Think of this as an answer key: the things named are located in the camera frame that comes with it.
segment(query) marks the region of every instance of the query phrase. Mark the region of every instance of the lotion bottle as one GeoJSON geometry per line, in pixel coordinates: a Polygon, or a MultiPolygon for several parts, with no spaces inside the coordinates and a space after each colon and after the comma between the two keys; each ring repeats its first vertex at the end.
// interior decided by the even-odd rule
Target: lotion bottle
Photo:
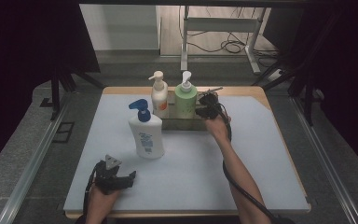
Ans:
{"type": "Polygon", "coordinates": [[[149,78],[155,79],[152,90],[152,103],[153,103],[153,114],[161,119],[166,119],[169,116],[168,111],[168,85],[162,79],[164,75],[162,72],[157,71],[152,77],[149,78]]]}
{"type": "Polygon", "coordinates": [[[178,119],[193,119],[196,110],[197,88],[189,80],[191,73],[183,73],[182,83],[175,88],[175,114],[178,119]]]}
{"type": "Polygon", "coordinates": [[[140,99],[129,105],[130,109],[138,109],[138,116],[129,119],[130,128],[135,139],[136,153],[148,159],[160,158],[164,155],[162,145],[162,120],[151,115],[147,109],[147,101],[140,99]]]}

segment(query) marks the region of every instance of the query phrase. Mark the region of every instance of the bottle label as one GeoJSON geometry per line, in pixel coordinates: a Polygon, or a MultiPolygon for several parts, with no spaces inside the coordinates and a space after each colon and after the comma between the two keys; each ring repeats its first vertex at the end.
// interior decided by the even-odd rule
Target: bottle label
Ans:
{"type": "Polygon", "coordinates": [[[162,103],[162,104],[160,104],[159,106],[158,106],[158,109],[159,110],[165,110],[166,108],[167,108],[167,101],[165,101],[164,103],[162,103]]]}
{"type": "Polygon", "coordinates": [[[145,148],[147,153],[151,153],[153,148],[152,135],[147,133],[139,133],[139,135],[141,136],[142,147],[145,148]]]}

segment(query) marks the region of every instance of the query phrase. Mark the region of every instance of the hand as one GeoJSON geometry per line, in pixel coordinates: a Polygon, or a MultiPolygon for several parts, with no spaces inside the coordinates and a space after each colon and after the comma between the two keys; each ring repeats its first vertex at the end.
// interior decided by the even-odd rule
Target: hand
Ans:
{"type": "Polygon", "coordinates": [[[86,217],[86,224],[101,224],[104,218],[112,210],[120,190],[116,190],[109,195],[105,195],[101,190],[92,184],[89,192],[89,209],[86,217]]]}
{"type": "Polygon", "coordinates": [[[217,116],[215,119],[205,119],[204,122],[206,129],[216,141],[219,142],[222,140],[228,140],[227,127],[225,121],[220,115],[217,116]]]}

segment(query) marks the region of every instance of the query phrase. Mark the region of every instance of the white tabletop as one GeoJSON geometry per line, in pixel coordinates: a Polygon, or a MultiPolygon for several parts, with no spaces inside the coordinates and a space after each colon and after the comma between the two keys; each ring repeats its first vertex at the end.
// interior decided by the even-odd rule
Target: white tabletop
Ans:
{"type": "MultiPolygon", "coordinates": [[[[118,176],[137,172],[122,191],[114,214],[235,214],[222,155],[206,132],[163,131],[165,155],[156,160],[136,154],[128,105],[149,95],[103,94],[64,205],[81,213],[88,178],[105,154],[121,160],[118,176]]],[[[275,213],[310,210],[272,112],[250,96],[219,96],[232,117],[232,145],[255,179],[266,207],[275,213]]]]}

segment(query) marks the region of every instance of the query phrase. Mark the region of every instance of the white pump head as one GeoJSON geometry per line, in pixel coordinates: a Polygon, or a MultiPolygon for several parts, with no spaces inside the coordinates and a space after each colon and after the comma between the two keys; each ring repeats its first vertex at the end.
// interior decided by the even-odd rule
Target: white pump head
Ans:
{"type": "Polygon", "coordinates": [[[153,85],[153,88],[156,91],[162,91],[164,89],[164,82],[162,82],[163,78],[164,78],[164,74],[161,71],[156,71],[153,74],[153,76],[149,78],[149,80],[155,79],[155,83],[153,85]]]}
{"type": "Polygon", "coordinates": [[[182,80],[182,86],[180,89],[184,92],[190,92],[191,91],[191,82],[189,82],[191,78],[191,73],[189,71],[185,71],[183,73],[183,80],[182,80]]]}

